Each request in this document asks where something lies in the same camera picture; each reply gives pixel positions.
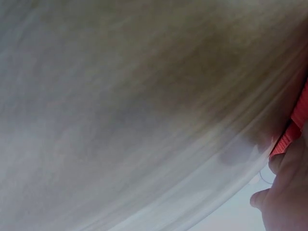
hand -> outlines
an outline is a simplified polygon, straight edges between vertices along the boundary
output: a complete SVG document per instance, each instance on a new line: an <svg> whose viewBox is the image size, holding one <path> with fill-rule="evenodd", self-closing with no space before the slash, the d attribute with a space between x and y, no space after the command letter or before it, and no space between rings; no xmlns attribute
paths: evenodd
<svg viewBox="0 0 308 231"><path fill-rule="evenodd" d="M285 154L272 157L276 174L271 189L255 193L250 204L262 212L267 231L308 230L308 125Z"/></svg>

finger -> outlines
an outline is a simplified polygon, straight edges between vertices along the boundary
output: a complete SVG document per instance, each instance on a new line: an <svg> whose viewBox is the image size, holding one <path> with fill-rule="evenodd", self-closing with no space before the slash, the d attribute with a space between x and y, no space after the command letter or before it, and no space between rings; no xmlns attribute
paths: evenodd
<svg viewBox="0 0 308 231"><path fill-rule="evenodd" d="M284 159L285 153L283 154L278 154L278 155L274 155L272 156L269 160L269 168L270 170L277 175L277 173L279 172L282 160Z"/></svg>
<svg viewBox="0 0 308 231"><path fill-rule="evenodd" d="M308 122L305 122L302 129L302 136L305 139L306 146L308 146Z"/></svg>
<svg viewBox="0 0 308 231"><path fill-rule="evenodd" d="M253 194L250 198L250 205L261 210L268 192L269 189L266 189Z"/></svg>

red strap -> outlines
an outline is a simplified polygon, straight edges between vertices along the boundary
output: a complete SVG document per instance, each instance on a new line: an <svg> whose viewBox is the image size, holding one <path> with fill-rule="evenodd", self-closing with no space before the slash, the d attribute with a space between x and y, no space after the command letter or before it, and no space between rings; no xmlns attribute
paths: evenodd
<svg viewBox="0 0 308 231"><path fill-rule="evenodd" d="M270 156L284 153L287 147L301 136L301 129L306 120L308 120L308 80L291 114L291 123Z"/></svg>

